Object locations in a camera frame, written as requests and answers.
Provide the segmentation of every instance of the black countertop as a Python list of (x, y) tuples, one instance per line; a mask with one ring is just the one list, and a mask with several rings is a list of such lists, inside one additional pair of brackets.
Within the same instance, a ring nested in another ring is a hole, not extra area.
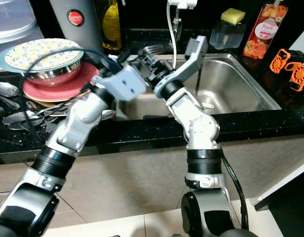
[[(274, 54), (263, 60), (241, 55), (238, 50), (220, 50), (231, 53), (281, 106), (281, 110), (213, 115), (220, 124), (218, 142), (249, 140), (267, 137), (304, 134), (304, 91), (295, 92), (288, 86), (290, 74), (274, 74), (268, 65)], [(12, 82), (14, 78), (0, 76)], [(49, 134), (38, 128), (45, 140)], [(0, 164), (33, 161), (43, 146), (26, 131), (11, 131), (0, 123)], [(182, 146), (185, 144), (182, 127), (173, 118), (155, 118), (129, 121), (102, 121), (90, 134), (82, 156)]]

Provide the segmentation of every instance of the sink basin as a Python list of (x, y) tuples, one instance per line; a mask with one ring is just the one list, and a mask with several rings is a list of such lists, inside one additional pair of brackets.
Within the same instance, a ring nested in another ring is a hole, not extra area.
[[(170, 55), (159, 57), (169, 61), (172, 59)], [(177, 66), (183, 62), (183, 55), (179, 55)], [(195, 93), (197, 78), (198, 73), (195, 73), (184, 83), (192, 93)], [(205, 109), (208, 114), (281, 109), (231, 54), (206, 54), (197, 98), (202, 103), (213, 105), (213, 108)], [(145, 115), (169, 115), (165, 101), (156, 98), (151, 90), (130, 102), (120, 102), (118, 105), (127, 119), (143, 119)]]

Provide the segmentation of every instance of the black wall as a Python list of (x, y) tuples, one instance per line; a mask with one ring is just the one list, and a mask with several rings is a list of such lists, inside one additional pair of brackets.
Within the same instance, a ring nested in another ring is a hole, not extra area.
[[(48, 0), (30, 0), (38, 24), (46, 38), (59, 37), (63, 34), (56, 21)], [(122, 34), (129, 34), (130, 29), (157, 30), (168, 29), (166, 20), (166, 0), (126, 0), (126, 6), (119, 2), (119, 13)], [(194, 10), (181, 10), (180, 16), (183, 20), (182, 38), (186, 32), (196, 31), (201, 34), (211, 34), (212, 27), (225, 10), (230, 7), (246, 12), (243, 23), (247, 30), (244, 35), (241, 48), (245, 44), (261, 9), (261, 6), (269, 2), (266, 0), (198, 0)], [(284, 0), (283, 4), (289, 7), (288, 13), (279, 28), (271, 48), (276, 51), (279, 48), (289, 48), (304, 30), (304, 0)], [(134, 37), (123, 37), (124, 40), (141, 40)]]

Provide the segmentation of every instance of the red logo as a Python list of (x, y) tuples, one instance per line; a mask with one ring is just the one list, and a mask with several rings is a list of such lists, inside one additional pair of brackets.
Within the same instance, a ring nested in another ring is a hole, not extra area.
[(84, 23), (84, 16), (77, 10), (71, 10), (68, 13), (68, 19), (75, 26), (81, 26)]

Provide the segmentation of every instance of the red soap bottle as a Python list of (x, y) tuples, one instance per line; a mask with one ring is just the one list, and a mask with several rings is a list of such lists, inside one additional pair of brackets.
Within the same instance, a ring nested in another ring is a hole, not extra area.
[(249, 39), (243, 50), (243, 55), (255, 59), (262, 59), (273, 40), (288, 8), (280, 5), (281, 0), (266, 3), (253, 27)]

